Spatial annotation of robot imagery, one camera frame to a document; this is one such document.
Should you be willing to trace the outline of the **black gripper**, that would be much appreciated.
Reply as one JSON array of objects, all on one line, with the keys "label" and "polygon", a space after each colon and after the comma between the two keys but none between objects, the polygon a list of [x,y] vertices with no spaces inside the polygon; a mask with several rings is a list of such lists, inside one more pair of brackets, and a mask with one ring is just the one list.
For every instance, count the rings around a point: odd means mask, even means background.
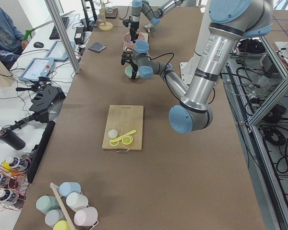
[{"label": "black gripper", "polygon": [[139,22],[131,22],[130,23],[130,35],[131,35],[131,42],[135,43],[138,39],[138,31],[139,29]]},{"label": "black gripper", "polygon": [[138,65],[134,59],[131,59],[131,66],[132,66],[132,75],[131,79],[135,80],[137,76]]}]

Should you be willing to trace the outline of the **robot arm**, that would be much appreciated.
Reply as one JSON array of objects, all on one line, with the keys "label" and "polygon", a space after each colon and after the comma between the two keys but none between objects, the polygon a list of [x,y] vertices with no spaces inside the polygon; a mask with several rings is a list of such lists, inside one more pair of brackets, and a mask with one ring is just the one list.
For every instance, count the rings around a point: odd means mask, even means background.
[{"label": "robot arm", "polygon": [[165,14],[182,5],[184,2],[184,0],[169,0],[156,10],[153,10],[147,0],[133,0],[131,15],[123,22],[125,27],[129,27],[131,42],[135,44],[138,39],[141,14],[149,20],[152,26],[156,26]]},{"label": "robot arm", "polygon": [[207,103],[218,76],[234,46],[243,38],[266,35],[272,27],[271,0],[213,0],[206,8],[209,37],[190,85],[166,62],[154,61],[144,40],[135,42],[131,61],[144,79],[159,75],[179,104],[169,111],[171,127],[179,133],[205,129],[213,120]]}]

